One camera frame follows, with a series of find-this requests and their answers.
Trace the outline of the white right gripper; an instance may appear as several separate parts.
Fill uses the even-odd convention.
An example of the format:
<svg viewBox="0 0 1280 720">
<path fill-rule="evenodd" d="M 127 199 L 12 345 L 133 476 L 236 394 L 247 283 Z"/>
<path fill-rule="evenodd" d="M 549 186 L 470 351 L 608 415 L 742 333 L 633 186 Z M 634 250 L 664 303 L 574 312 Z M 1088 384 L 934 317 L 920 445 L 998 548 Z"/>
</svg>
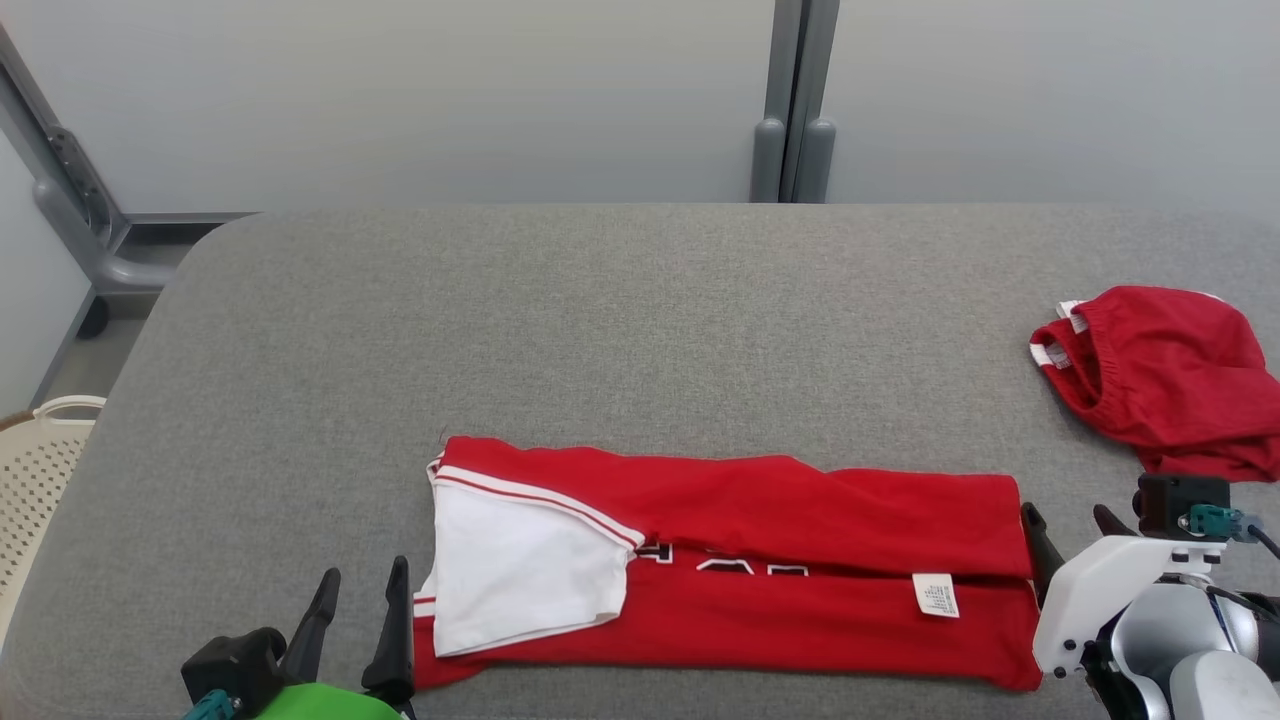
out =
<svg viewBox="0 0 1280 720">
<path fill-rule="evenodd" d="M 1023 502 L 1020 512 L 1039 607 L 1032 651 L 1043 673 L 1062 676 L 1083 666 L 1089 641 L 1110 650 L 1117 670 L 1158 676 L 1184 659 L 1226 651 L 1228 633 L 1199 587 L 1158 584 L 1165 577 L 1207 580 L 1225 543 L 1139 536 L 1096 503 L 1092 518 L 1106 537 L 1066 560 L 1039 509 Z"/>
</svg>

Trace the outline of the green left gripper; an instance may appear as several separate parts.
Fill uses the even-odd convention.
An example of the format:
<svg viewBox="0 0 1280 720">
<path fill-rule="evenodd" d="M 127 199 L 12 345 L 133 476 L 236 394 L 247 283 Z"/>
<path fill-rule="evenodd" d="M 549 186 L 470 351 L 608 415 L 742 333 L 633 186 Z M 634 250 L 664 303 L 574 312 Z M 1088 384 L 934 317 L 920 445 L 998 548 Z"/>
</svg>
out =
<svg viewBox="0 0 1280 720">
<path fill-rule="evenodd" d="M 328 569 L 280 660 L 292 684 L 244 692 L 248 720 L 406 720 L 413 684 L 413 591 L 406 556 L 396 556 L 388 578 L 387 612 L 378 647 L 361 676 L 365 691 L 319 683 L 325 634 L 340 593 L 340 570 Z"/>
</svg>

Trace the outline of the red shorts with white stripe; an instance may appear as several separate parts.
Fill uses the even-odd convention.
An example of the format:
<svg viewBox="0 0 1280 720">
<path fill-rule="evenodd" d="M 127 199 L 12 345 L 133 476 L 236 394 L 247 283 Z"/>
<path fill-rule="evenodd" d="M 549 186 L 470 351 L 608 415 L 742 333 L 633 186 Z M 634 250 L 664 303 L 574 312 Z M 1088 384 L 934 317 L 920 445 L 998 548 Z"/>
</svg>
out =
<svg viewBox="0 0 1280 720">
<path fill-rule="evenodd" d="M 1188 290 L 1061 302 L 1030 356 L 1092 430 L 1149 474 L 1280 483 L 1280 378 L 1243 313 Z"/>
</svg>

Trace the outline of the red Bulls 23 jersey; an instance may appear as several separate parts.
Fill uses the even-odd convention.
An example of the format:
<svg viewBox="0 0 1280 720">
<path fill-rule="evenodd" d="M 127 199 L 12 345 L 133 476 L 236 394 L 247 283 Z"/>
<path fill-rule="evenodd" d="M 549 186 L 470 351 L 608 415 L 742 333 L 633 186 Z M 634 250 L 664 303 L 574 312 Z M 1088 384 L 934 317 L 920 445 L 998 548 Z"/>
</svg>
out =
<svg viewBox="0 0 1280 720">
<path fill-rule="evenodd" d="M 420 691 L 499 665 L 1042 682 L 1011 477 L 456 436 L 428 480 Z"/>
</svg>

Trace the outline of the cream plastic laundry basket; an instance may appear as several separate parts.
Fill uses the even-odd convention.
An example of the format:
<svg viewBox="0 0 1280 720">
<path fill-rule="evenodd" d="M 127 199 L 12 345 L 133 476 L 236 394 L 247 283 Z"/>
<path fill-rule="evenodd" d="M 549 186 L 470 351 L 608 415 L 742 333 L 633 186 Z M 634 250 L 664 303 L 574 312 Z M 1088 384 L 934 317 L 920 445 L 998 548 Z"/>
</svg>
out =
<svg viewBox="0 0 1280 720">
<path fill-rule="evenodd" d="M 0 648 L 105 397 L 68 395 L 0 418 Z"/>
</svg>

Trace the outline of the grey partition post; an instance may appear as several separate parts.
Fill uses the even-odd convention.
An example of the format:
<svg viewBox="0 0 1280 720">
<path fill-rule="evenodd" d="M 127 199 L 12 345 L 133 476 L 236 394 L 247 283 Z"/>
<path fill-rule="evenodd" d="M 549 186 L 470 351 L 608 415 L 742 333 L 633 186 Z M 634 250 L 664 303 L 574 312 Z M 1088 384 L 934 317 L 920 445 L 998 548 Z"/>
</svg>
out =
<svg viewBox="0 0 1280 720">
<path fill-rule="evenodd" d="M 804 0 L 801 44 L 794 78 L 794 99 L 783 188 L 786 200 L 819 204 L 827 200 L 835 151 L 835 123 L 823 117 L 823 99 L 835 46 L 840 0 Z"/>
<path fill-rule="evenodd" d="M 778 202 L 806 0 L 774 0 L 762 119 L 751 147 L 750 202 Z"/>
</svg>

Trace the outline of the grey metal frame leg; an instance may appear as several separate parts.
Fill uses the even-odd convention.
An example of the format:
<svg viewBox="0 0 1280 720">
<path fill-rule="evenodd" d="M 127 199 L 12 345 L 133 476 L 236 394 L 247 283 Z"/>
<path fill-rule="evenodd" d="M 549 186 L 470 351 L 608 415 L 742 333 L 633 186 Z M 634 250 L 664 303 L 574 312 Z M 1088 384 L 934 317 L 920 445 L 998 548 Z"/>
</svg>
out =
<svg viewBox="0 0 1280 720">
<path fill-rule="evenodd" d="M 124 213 L 82 142 L 45 97 L 0 24 L 0 135 L 33 177 L 31 197 L 100 296 L 160 293 L 174 266 L 118 255 L 136 227 L 223 225 L 232 213 Z"/>
</svg>

